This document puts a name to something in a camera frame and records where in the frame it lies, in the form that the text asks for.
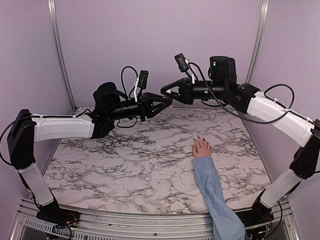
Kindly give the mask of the dark red nail polish bottle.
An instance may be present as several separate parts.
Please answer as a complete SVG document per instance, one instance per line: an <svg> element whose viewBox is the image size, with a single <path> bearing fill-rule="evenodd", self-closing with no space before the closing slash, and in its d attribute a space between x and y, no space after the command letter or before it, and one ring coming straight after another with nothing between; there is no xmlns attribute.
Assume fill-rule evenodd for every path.
<svg viewBox="0 0 320 240"><path fill-rule="evenodd" d="M173 103L173 99L171 97L164 96L163 99L168 102L170 105Z"/></svg>

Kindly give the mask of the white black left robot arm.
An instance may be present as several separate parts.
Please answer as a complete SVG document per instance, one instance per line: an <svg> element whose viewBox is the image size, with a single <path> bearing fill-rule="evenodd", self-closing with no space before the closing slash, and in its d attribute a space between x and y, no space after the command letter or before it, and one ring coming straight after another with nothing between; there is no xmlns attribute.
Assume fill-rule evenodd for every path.
<svg viewBox="0 0 320 240"><path fill-rule="evenodd" d="M100 85L93 98L93 110L73 115L42 115L22 109L0 135L7 137L9 153L9 160L4 157L1 160L15 168L38 202L39 212L53 223L60 222L64 215L36 164L34 144L63 139L102 139L115 128L116 120L140 118L143 122L172 103L172 99L150 92L130 99L117 90L113 82Z"/></svg>

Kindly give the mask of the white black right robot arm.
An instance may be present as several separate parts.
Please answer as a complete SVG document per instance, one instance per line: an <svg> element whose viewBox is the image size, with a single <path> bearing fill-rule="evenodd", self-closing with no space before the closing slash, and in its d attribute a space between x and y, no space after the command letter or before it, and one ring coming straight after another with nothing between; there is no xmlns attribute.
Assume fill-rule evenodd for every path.
<svg viewBox="0 0 320 240"><path fill-rule="evenodd" d="M186 105L193 104L194 100L216 100L223 109L231 106L240 113L257 118L251 119L252 123L274 126L299 146L289 168L257 197L248 212L247 219L258 224L282 197L292 193L302 180L317 173L320 121L295 112L291 105L285 106L249 83L238 84L234 58L212 56L209 63L209 80L199 80L192 73L163 86L160 92Z"/></svg>

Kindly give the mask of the forearm in blue sleeve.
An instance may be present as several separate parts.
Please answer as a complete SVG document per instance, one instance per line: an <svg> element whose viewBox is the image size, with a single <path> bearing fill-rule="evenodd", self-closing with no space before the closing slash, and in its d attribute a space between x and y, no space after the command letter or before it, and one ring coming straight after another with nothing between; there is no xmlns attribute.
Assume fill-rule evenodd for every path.
<svg viewBox="0 0 320 240"><path fill-rule="evenodd" d="M227 206L220 177L211 157L193 159L194 178L212 218L215 240L244 240L245 226Z"/></svg>

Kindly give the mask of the person's hand with painted nails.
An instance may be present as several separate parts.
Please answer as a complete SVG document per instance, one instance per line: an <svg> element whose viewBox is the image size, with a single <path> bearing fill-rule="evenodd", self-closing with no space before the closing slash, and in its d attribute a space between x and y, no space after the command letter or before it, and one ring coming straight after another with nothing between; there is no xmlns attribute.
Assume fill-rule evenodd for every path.
<svg viewBox="0 0 320 240"><path fill-rule="evenodd" d="M194 144L192 145L192 155L195 159L202 157L211 157L211 146L210 143L203 137L199 135L194 139Z"/></svg>

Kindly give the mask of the aluminium corner post right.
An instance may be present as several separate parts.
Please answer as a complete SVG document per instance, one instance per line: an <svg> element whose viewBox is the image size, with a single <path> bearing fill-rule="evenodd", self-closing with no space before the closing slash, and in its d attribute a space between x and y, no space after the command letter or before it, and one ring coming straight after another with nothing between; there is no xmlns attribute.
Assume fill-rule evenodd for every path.
<svg viewBox="0 0 320 240"><path fill-rule="evenodd" d="M253 51L250 58L246 78L245 78L245 82L248 84L251 84L253 82L259 54L263 45L264 35L266 31L266 26L267 26L269 6L270 6L269 0L261 1L256 37L253 45Z"/></svg>

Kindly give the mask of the aluminium corner post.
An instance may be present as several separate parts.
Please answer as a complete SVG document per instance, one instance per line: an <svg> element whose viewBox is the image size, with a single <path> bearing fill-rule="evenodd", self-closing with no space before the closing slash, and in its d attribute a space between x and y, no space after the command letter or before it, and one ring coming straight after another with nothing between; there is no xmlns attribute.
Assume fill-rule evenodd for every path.
<svg viewBox="0 0 320 240"><path fill-rule="evenodd" d="M62 48L61 37L59 32L58 17L57 17L57 11L56 11L56 1L48 0L47 3L48 3L48 13L49 13L50 24L52 28L55 51L57 55L59 69L61 72L62 81L64 84L66 96L70 105L70 109L72 111L75 111L77 109L77 106L76 106L76 102L72 92L69 75L67 71L67 66L66 66L66 62L63 54L63 48Z"/></svg>
<svg viewBox="0 0 320 240"><path fill-rule="evenodd" d="M269 6L270 6L269 0L261 1L256 37L253 45L253 51L250 58L246 78L245 78L245 82L248 84L251 84L253 82L259 54L263 45L264 35L266 31L266 26L267 26Z"/></svg>

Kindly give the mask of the aluminium front frame rail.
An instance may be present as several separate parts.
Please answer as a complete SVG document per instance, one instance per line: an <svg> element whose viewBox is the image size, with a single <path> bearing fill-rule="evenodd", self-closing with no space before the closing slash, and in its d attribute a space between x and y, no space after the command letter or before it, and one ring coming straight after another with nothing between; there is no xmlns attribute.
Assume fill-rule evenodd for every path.
<svg viewBox="0 0 320 240"><path fill-rule="evenodd" d="M78 224L72 228L74 240L212 240L211 216L202 214L134 214L107 212L63 205L79 212ZM44 240L55 236L68 239L67 229L54 229L54 224L36 217L38 209L31 199L22 199L8 239ZM298 227L289 202L272 209L273 221L246 227L246 239L299 240Z"/></svg>

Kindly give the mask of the aluminium corner post left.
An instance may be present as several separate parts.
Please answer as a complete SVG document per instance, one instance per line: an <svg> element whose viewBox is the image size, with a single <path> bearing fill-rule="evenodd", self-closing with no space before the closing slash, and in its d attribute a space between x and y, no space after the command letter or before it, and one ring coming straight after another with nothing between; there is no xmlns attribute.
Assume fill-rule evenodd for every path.
<svg viewBox="0 0 320 240"><path fill-rule="evenodd" d="M57 11L56 11L56 1L48 0L47 3L48 3L48 13L49 13L50 24L52 28L55 51L57 55L59 69L61 72L62 81L64 84L66 96L70 105L70 109L72 111L75 111L77 109L77 106L76 106L76 102L72 92L69 75L67 71L67 66L66 66L66 62L63 54L63 48L62 48L61 37L59 32L58 17L57 17Z"/></svg>

